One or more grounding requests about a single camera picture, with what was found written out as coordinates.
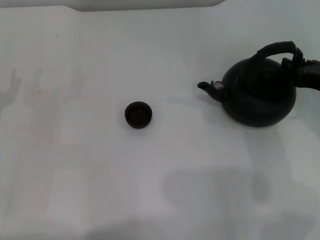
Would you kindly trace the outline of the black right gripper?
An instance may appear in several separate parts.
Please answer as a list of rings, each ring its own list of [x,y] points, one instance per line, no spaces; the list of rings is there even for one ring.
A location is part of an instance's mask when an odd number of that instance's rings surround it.
[[[294,59],[284,57],[281,61],[282,69],[294,69]],[[320,62],[303,59],[301,67],[296,71],[295,86],[320,91]]]

